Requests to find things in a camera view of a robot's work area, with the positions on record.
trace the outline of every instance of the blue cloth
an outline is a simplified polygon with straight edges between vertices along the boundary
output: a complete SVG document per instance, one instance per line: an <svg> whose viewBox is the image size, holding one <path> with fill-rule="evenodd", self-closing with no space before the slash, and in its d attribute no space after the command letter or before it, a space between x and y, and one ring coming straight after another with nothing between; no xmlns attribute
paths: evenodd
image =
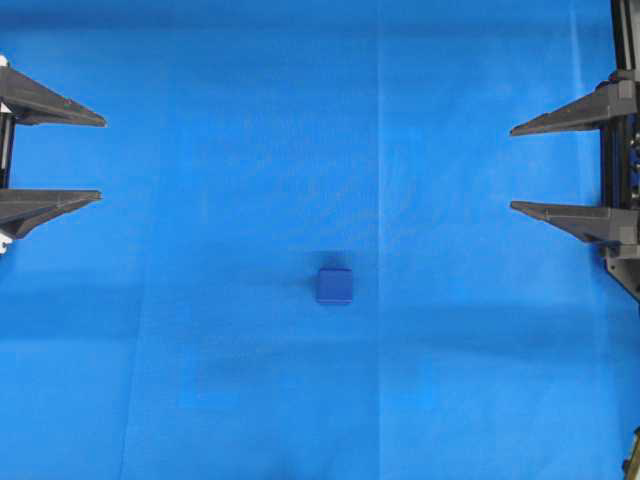
<svg viewBox="0 0 640 480"><path fill-rule="evenodd" d="M0 260L0 480L619 478L637 307L508 209L598 200L596 134L508 131L614 69L608 7L3 3L109 128L17 131L15 187L104 200Z"/></svg>

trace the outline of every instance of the small block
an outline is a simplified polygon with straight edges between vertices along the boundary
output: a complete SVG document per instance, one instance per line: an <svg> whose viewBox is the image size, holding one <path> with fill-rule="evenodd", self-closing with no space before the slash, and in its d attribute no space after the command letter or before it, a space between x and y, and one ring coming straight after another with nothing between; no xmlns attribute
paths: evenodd
<svg viewBox="0 0 640 480"><path fill-rule="evenodd" d="M353 273L347 269L318 272L316 300L324 305L348 305L353 300Z"/></svg>

